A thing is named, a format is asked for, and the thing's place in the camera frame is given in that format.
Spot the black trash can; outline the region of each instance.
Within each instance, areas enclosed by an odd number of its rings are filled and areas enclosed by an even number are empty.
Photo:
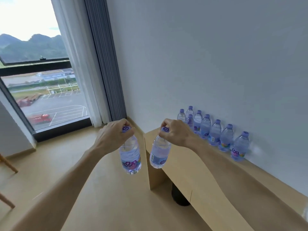
[[[173,200],[180,206],[188,206],[190,202],[184,197],[181,191],[172,183],[171,196]]]

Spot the wooden chair leg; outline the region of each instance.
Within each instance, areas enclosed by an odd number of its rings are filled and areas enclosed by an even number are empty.
[[[0,154],[0,160],[3,161],[15,173],[18,173],[18,170],[13,165],[11,165],[11,163],[1,154]]]
[[[6,203],[7,205],[9,205],[11,207],[11,209],[13,209],[15,207],[15,205],[9,201],[3,194],[0,193],[0,200],[4,203]]]

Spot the white wall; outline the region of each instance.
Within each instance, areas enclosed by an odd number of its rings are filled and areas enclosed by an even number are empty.
[[[308,196],[308,0],[107,0],[127,114],[143,131],[193,105]]]
[[[35,147],[35,140],[0,90],[0,153],[13,155]]]

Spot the gray curtain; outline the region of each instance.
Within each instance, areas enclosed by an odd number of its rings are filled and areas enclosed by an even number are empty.
[[[126,118],[106,0],[84,0],[113,121]]]

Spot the sky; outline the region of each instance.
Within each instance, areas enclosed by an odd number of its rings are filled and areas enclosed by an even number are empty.
[[[33,34],[60,35],[50,0],[0,0],[0,35],[27,41]]]

